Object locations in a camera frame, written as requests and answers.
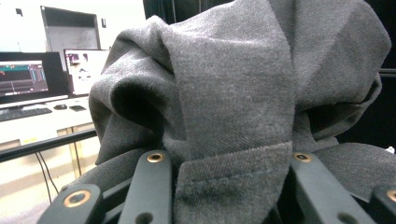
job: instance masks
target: white desk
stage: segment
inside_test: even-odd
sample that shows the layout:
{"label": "white desk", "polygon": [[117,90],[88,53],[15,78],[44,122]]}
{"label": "white desk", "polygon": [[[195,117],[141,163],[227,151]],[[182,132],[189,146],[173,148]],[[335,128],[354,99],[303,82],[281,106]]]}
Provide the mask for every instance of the white desk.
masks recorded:
{"label": "white desk", "polygon": [[[82,105],[87,110],[53,109],[60,104]],[[0,150],[93,128],[87,98],[50,102],[46,106],[53,112],[0,122]],[[78,178],[80,172],[84,174],[95,166],[99,147],[98,138],[94,137],[41,152],[58,189]],[[0,162],[0,174],[0,223],[5,217],[18,217],[22,211],[40,215],[49,205],[35,154]],[[53,199],[56,192],[50,183],[49,188]]]}
{"label": "white desk", "polygon": [[[65,110],[53,109],[56,105],[61,104],[82,105],[87,110],[76,112],[69,108]],[[86,97],[49,102],[45,106],[51,109],[52,113],[0,122],[0,150],[8,148],[5,146],[7,142],[29,140],[29,138],[44,140],[55,137],[60,130],[92,123]]]}

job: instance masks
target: gray fabric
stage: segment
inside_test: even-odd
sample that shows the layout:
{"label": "gray fabric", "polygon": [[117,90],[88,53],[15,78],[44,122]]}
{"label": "gray fabric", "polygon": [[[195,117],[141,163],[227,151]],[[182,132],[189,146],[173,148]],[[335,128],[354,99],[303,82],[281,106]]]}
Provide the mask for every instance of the gray fabric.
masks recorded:
{"label": "gray fabric", "polygon": [[86,174],[79,177],[76,181],[64,187],[71,187],[79,184],[94,184],[101,191],[106,191],[118,185],[124,180],[132,177],[137,161],[147,149],[138,148],[119,155],[109,161],[103,162]]}
{"label": "gray fabric", "polygon": [[173,25],[152,17],[118,36],[92,87],[99,166],[79,182],[109,183],[119,170],[99,167],[112,158],[164,148],[178,168],[176,223],[260,223],[290,141],[335,145],[379,92],[389,46],[361,0],[238,0]]}
{"label": "gray fabric", "polygon": [[346,143],[323,148],[315,155],[346,189],[369,201],[378,185],[396,185],[396,155],[383,148]]}

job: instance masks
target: monitor screen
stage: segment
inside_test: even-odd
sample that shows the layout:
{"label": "monitor screen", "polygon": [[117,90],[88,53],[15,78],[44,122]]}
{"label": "monitor screen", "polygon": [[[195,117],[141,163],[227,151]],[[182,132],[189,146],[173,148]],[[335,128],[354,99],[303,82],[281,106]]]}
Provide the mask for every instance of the monitor screen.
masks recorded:
{"label": "monitor screen", "polygon": [[58,52],[0,52],[0,108],[67,97],[67,80]]}
{"label": "monitor screen", "polygon": [[0,62],[0,96],[48,90],[42,61]]}
{"label": "monitor screen", "polygon": [[69,89],[72,96],[90,93],[93,82],[102,74],[109,50],[65,49]]}

